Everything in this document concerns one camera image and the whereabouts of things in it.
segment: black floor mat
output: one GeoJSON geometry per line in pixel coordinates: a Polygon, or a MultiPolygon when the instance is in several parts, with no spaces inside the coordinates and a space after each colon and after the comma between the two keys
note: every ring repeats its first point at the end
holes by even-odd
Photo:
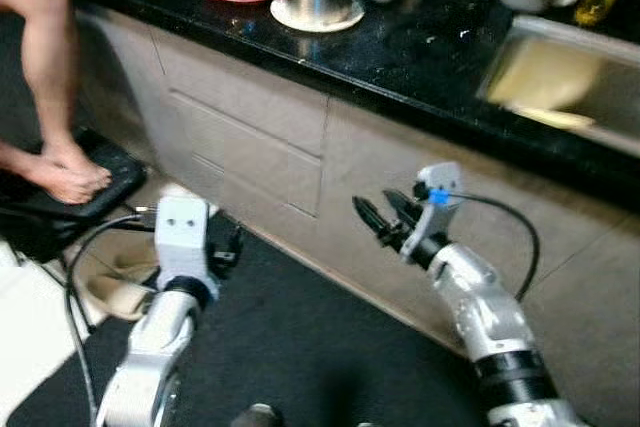
{"type": "MultiPolygon", "coordinates": [[[[231,225],[215,220],[212,236],[225,238],[231,225]]],[[[130,327],[110,319],[87,342],[100,396],[130,327]]],[[[467,362],[251,235],[181,371],[177,426],[228,426],[254,402],[279,407],[289,427],[486,425],[467,362]]],[[[7,425],[86,426],[87,418],[74,356],[7,425]]]]}

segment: white slipper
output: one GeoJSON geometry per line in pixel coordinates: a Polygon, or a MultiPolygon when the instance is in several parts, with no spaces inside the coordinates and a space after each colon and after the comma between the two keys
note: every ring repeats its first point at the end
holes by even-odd
{"type": "Polygon", "coordinates": [[[142,318],[156,294],[150,287],[108,274],[90,277],[86,285],[78,287],[97,308],[129,321],[142,318]]]}
{"type": "Polygon", "coordinates": [[[153,238],[147,238],[128,248],[126,252],[116,255],[110,270],[118,277],[142,283],[158,270],[158,265],[153,238]]]}

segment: cabinet drawer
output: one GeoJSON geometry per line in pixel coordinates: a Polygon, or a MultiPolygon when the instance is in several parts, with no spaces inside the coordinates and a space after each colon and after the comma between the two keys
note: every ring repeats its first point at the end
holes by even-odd
{"type": "Polygon", "coordinates": [[[327,95],[165,31],[153,35],[171,89],[322,155],[327,95]]]}
{"type": "Polygon", "coordinates": [[[221,172],[207,160],[196,157],[191,164],[197,172],[194,178],[199,182],[187,182],[188,187],[195,191],[201,189],[203,195],[235,219],[262,230],[271,238],[277,237],[303,251],[312,248],[316,238],[315,217],[274,198],[264,189],[256,188],[230,172],[221,172]],[[220,187],[218,194],[211,195],[211,184],[220,187]]]}
{"type": "Polygon", "coordinates": [[[316,214],[320,160],[177,93],[171,101],[182,116],[194,154],[316,214]]]}

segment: white plate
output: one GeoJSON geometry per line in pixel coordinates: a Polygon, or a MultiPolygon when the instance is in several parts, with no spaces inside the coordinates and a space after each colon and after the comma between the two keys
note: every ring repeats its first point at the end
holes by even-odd
{"type": "Polygon", "coordinates": [[[302,30],[305,32],[315,32],[315,33],[328,33],[328,32],[338,32],[339,30],[348,29],[356,25],[360,22],[360,19],[364,16],[364,9],[359,2],[355,1],[353,3],[353,7],[351,8],[351,13],[349,17],[340,22],[334,22],[332,24],[324,24],[324,23],[312,23],[312,22],[301,22],[297,19],[293,19],[289,15],[289,10],[287,8],[287,4],[285,0],[274,0],[271,2],[271,15],[280,22],[281,24],[286,25],[287,27],[291,27],[292,29],[302,30]]]}

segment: black step stool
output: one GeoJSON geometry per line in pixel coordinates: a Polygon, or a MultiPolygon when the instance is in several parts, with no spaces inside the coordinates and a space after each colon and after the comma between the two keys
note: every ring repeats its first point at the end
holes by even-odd
{"type": "Polygon", "coordinates": [[[38,264],[59,258],[146,180],[144,165],[104,137],[84,128],[74,137],[87,156],[112,175],[109,187],[87,204],[62,204],[24,179],[0,172],[0,237],[14,253],[38,264]]]}

